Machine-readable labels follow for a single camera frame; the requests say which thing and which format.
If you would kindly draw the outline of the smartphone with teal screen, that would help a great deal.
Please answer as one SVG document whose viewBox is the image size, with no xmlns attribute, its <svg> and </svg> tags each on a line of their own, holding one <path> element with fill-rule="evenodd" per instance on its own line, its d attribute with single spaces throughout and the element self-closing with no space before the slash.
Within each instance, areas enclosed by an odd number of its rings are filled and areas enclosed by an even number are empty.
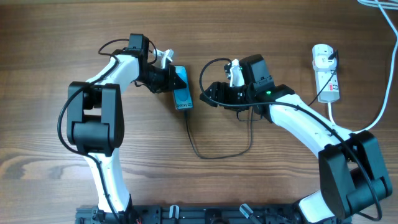
<svg viewBox="0 0 398 224">
<path fill-rule="evenodd" d="M 177 110 L 190 110 L 193 109 L 193 101 L 190 94 L 187 71 L 184 66 L 176 65 L 177 75 L 185 82 L 186 87 L 173 91 L 175 108 Z"/>
</svg>

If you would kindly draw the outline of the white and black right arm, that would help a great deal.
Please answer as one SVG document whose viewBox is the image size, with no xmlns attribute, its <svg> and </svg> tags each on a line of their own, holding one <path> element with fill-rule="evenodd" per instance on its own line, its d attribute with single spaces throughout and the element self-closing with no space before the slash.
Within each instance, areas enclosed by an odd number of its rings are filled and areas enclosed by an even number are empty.
<svg viewBox="0 0 398 224">
<path fill-rule="evenodd" d="M 290 221 L 343 223 L 364 216 L 370 206 L 377 212 L 373 221 L 379 221 L 381 200 L 392 194 L 392 184 L 375 136 L 333 124 L 293 89 L 275 85 L 261 55 L 224 62 L 228 81 L 202 89 L 200 99 L 213 107 L 251 110 L 290 132 L 318 159 L 320 189 L 292 207 Z"/>
</svg>

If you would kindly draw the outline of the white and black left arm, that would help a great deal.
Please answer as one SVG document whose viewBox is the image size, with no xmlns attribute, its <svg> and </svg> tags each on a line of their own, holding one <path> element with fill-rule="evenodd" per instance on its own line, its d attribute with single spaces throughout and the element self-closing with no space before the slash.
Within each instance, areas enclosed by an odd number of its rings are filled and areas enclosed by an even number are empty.
<svg viewBox="0 0 398 224">
<path fill-rule="evenodd" d="M 88 163 L 98 204 L 76 210 L 76 223 L 142 223 L 124 183 L 119 148 L 124 139 L 122 93 L 130 84 L 152 93 L 185 88 L 171 64 L 174 52 L 161 51 L 142 34 L 127 47 L 108 53 L 109 62 L 85 82 L 71 82 L 57 121 L 60 142 Z"/>
</svg>

